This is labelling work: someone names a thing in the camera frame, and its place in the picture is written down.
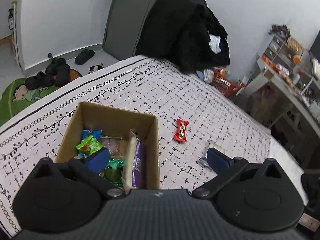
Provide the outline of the green cartoon floor mat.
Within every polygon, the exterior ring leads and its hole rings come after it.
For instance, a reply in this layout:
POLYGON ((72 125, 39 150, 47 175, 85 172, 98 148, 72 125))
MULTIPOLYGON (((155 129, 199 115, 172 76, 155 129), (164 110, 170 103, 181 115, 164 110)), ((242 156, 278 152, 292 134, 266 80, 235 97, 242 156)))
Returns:
POLYGON ((25 86, 26 78, 16 79, 8 85, 1 96, 1 126, 25 108, 59 89, 54 86, 56 76, 49 77, 54 80, 51 87, 29 90, 25 86))

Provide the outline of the blue snack packet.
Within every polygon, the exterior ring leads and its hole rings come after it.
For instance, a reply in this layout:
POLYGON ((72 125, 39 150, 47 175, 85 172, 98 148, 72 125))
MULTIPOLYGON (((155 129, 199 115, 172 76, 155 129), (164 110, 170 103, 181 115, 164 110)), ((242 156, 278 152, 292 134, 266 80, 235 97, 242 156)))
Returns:
POLYGON ((102 130, 84 129, 81 135, 81 142, 99 141, 102 135, 102 130))

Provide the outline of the red candy bar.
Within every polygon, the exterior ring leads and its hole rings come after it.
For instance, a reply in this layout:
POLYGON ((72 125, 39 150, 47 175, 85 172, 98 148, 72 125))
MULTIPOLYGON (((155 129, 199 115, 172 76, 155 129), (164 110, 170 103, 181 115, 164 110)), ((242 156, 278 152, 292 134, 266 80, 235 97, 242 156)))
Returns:
POLYGON ((173 137, 175 141, 178 141, 178 142, 187 141, 185 134, 186 134, 188 125, 189 125, 188 121, 177 119, 177 129, 173 137))

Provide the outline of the red plastic basket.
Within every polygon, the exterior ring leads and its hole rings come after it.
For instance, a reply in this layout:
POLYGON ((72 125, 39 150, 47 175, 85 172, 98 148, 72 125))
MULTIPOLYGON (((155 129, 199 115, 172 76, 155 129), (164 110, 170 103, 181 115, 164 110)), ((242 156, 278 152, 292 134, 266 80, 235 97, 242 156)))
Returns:
POLYGON ((213 80, 210 83, 225 97, 235 96, 241 89, 245 87, 242 81, 233 82, 226 76, 224 69, 213 70, 213 80))

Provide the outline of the white patterned bed cover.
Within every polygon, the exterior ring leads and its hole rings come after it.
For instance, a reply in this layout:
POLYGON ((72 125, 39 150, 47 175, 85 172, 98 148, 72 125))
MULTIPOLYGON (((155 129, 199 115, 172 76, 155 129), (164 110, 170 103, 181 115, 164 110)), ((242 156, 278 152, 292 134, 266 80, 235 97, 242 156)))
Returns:
POLYGON ((165 60, 136 56, 72 81, 1 127, 1 229, 8 236, 20 230, 11 207, 16 192, 40 158, 57 156, 81 102, 157 118, 163 189, 193 190, 214 178, 213 171, 197 163, 211 141, 230 157, 252 163, 276 159, 308 201, 300 181, 303 170, 266 128, 195 75, 183 75, 165 60), (186 142, 173 139, 177 119, 189 122, 186 142))

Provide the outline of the grey white desk shelf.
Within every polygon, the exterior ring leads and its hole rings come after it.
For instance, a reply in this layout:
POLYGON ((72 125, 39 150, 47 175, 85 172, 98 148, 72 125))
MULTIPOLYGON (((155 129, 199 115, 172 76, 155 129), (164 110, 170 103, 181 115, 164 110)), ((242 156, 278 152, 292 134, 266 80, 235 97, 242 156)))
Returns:
POLYGON ((278 34, 267 34, 257 52, 256 70, 237 95, 238 105, 290 152, 303 169, 319 168, 319 85, 293 64, 292 50, 278 34))

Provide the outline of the dark green snack packet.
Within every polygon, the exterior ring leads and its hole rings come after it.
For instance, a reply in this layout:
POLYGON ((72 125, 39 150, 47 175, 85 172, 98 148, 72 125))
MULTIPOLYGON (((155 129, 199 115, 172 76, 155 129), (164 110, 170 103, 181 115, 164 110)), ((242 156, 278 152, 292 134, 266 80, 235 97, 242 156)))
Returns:
POLYGON ((124 168, 124 159, 110 158, 108 165, 100 172, 99 176, 109 181, 116 187, 123 187, 122 174, 124 168))

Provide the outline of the black clothing pile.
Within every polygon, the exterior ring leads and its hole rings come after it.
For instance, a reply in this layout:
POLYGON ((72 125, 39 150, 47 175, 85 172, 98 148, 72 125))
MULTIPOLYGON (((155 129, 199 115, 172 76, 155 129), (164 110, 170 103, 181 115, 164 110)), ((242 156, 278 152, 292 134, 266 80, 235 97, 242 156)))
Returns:
POLYGON ((135 54, 166 59, 183 73, 226 67, 227 36, 205 0, 156 0, 135 54))

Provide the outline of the white cake black packet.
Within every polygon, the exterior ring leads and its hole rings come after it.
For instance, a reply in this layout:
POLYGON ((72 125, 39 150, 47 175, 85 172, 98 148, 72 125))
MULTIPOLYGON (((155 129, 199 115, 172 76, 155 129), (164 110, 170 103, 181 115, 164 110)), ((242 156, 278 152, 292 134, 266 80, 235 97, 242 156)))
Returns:
POLYGON ((200 156, 197 163, 209 170, 218 173, 221 169, 228 167, 228 161, 225 159, 225 150, 214 142, 206 143, 203 155, 200 156))

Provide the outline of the brown cardboard box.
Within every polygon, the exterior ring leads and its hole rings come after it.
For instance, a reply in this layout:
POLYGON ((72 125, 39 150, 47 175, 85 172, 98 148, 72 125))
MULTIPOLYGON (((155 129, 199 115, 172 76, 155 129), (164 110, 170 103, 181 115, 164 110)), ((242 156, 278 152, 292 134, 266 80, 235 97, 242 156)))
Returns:
POLYGON ((78 154, 76 146, 80 144, 84 130, 102 131, 102 144, 120 158, 125 157, 130 136, 134 133, 145 147, 145 188, 160 188, 158 120, 154 115, 81 102, 65 131, 56 163, 66 163, 78 154))

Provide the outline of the long purple white snack bar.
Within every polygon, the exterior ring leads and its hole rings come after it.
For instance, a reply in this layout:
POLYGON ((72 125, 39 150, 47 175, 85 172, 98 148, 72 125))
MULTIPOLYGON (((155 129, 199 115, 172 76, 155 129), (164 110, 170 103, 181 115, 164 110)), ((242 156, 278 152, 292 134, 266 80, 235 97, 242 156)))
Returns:
POLYGON ((145 161, 146 151, 144 144, 133 131, 130 131, 121 176, 126 194, 132 189, 143 189, 145 187, 145 161))

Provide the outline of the light green snack packet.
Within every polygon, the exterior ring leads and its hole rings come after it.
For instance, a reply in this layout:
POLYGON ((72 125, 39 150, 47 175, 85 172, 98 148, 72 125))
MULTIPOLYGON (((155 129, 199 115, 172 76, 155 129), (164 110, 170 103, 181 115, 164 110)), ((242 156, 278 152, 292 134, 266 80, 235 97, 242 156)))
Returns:
POLYGON ((78 150, 78 156, 83 158, 89 157, 102 148, 103 146, 101 143, 92 135, 86 137, 82 142, 80 142, 80 144, 76 146, 76 149, 78 150))

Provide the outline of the clear purple snack packet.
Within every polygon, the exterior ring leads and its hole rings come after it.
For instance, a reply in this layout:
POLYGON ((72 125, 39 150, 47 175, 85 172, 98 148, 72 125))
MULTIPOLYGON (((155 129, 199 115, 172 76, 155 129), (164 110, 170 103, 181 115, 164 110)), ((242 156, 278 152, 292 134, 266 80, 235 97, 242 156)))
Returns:
POLYGON ((100 137, 99 142, 110 152, 110 156, 117 159, 124 159, 126 154, 127 141, 122 137, 100 137))

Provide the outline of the black slipper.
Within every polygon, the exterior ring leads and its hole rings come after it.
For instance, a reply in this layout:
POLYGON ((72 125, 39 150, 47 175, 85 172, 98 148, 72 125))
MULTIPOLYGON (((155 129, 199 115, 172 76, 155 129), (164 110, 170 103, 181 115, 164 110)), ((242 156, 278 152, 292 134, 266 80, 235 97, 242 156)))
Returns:
POLYGON ((95 55, 95 51, 84 49, 75 59, 74 62, 77 65, 85 64, 89 59, 95 55))

